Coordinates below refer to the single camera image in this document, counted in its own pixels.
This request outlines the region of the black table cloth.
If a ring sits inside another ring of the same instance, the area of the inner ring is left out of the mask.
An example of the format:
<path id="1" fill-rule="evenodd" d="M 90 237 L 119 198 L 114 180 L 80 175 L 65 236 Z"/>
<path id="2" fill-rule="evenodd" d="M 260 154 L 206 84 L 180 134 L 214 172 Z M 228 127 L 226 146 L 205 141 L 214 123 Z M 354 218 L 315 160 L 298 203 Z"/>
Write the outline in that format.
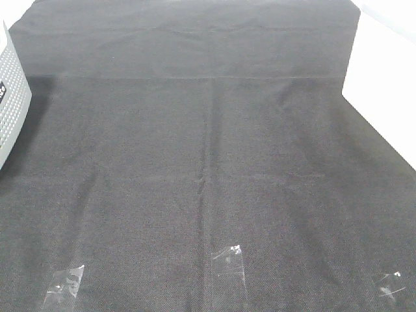
<path id="1" fill-rule="evenodd" d="M 350 1 L 36 1 L 1 310 L 414 311 L 415 171 L 344 99 Z M 246 288 L 214 287 L 242 248 Z M 402 273 L 396 302 L 373 275 Z"/>

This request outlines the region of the middle clear tape strip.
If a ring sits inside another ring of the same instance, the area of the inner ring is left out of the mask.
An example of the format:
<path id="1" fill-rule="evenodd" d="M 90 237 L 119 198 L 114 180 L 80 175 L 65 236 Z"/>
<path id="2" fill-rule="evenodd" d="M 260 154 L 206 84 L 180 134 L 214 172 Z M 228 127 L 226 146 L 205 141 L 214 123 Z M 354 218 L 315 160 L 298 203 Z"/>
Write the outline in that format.
<path id="1" fill-rule="evenodd" d="M 214 287 L 246 288 L 244 260 L 240 244 L 225 246 L 211 254 Z"/>

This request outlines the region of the clear tape strip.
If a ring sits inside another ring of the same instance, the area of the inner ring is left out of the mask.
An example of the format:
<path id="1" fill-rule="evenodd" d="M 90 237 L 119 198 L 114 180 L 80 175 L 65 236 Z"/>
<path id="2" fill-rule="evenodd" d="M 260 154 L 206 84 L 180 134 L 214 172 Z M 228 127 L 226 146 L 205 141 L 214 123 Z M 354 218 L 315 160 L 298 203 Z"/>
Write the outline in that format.
<path id="1" fill-rule="evenodd" d="M 211 254 L 214 287 L 246 288 L 244 260 L 240 244 L 225 246 Z"/>
<path id="2" fill-rule="evenodd" d="M 81 265 L 53 273 L 41 311 L 72 312 L 74 310 L 84 267 Z"/>
<path id="3" fill-rule="evenodd" d="M 407 289 L 402 273 L 399 271 L 376 274 L 373 275 L 372 280 L 378 296 L 380 298 L 390 299 L 393 302 L 396 302 L 399 296 L 402 296 Z"/>

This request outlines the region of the left clear tape strip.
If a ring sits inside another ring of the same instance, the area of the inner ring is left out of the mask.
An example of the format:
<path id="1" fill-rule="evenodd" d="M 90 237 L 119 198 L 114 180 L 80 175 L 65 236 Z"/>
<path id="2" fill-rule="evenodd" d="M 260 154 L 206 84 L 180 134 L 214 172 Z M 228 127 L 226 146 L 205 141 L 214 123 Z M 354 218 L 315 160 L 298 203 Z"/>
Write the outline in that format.
<path id="1" fill-rule="evenodd" d="M 53 273 L 41 311 L 72 312 L 74 310 L 84 267 L 81 265 Z"/>

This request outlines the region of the grey perforated basket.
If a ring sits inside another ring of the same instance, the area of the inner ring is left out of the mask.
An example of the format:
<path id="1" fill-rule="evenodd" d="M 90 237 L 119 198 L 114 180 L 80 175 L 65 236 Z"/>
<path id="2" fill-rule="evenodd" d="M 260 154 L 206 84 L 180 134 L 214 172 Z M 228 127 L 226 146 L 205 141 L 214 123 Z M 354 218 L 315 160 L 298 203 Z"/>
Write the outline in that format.
<path id="1" fill-rule="evenodd" d="M 7 26 L 1 22 L 1 165 L 23 127 L 32 92 Z"/>

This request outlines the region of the right clear tape strip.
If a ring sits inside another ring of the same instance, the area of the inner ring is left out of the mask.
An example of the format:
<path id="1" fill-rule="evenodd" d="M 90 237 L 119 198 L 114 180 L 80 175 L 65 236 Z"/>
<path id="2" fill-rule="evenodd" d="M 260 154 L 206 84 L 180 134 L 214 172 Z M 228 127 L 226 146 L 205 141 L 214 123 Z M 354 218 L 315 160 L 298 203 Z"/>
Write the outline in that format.
<path id="1" fill-rule="evenodd" d="M 380 298 L 390 299 L 393 302 L 396 302 L 399 296 L 402 296 L 407 289 L 402 273 L 399 271 L 376 274 L 373 275 L 372 280 L 378 296 Z"/>

